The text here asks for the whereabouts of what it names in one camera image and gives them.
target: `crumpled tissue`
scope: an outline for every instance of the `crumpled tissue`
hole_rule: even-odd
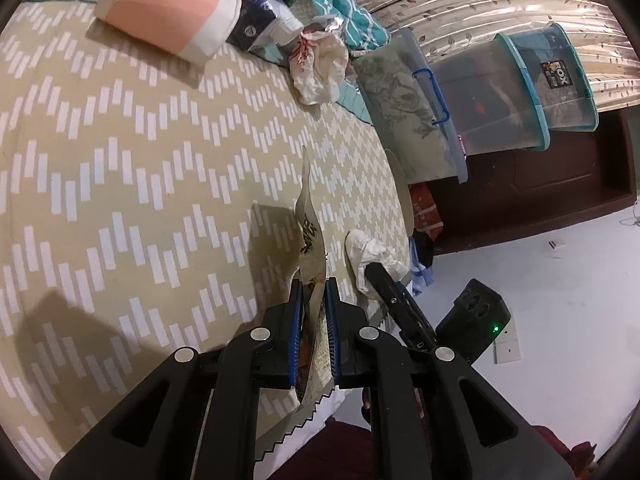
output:
[[[368,298],[380,300],[378,293],[364,277],[364,269],[373,262],[379,262],[395,282],[399,282],[409,272],[406,262],[396,257],[396,250],[386,247],[380,240],[370,237],[359,229],[352,229],[344,241],[344,249],[356,275],[356,287]]]

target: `orange and white cup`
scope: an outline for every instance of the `orange and white cup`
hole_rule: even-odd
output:
[[[203,66],[238,21],[241,0],[98,0],[97,18]]]

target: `black label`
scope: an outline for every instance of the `black label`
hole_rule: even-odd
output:
[[[571,81],[571,76],[569,76],[569,71],[561,59],[540,63],[540,66],[545,73],[549,88],[561,88],[563,86],[574,85],[574,82]]]

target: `blue handle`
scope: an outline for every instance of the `blue handle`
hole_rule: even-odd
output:
[[[442,91],[440,90],[440,86],[438,85],[438,82],[436,81],[436,78],[433,75],[433,72],[431,71],[431,68],[420,68],[420,69],[416,70],[414,73],[412,73],[412,76],[415,77],[416,74],[419,74],[419,73],[422,73],[422,72],[426,72],[427,74],[429,74],[429,80],[431,81],[431,85],[433,86],[433,91],[435,92],[436,97],[438,98],[438,102],[440,103],[440,106],[442,107],[442,111],[444,112],[444,119],[440,119],[439,121],[433,121],[433,124],[446,123],[451,118],[451,113],[449,112],[449,109],[447,108],[447,103],[444,101],[444,96],[442,95]]]

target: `plastic storage box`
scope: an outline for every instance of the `plastic storage box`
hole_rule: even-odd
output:
[[[592,132],[598,127],[593,92],[564,29],[544,28],[509,34],[524,61],[551,130]]]
[[[542,106],[508,38],[469,46],[434,62],[433,71],[467,155],[548,148]]]
[[[465,155],[436,79],[414,35],[395,32],[388,44],[353,61],[358,86],[382,145],[396,156],[409,184],[468,178]]]

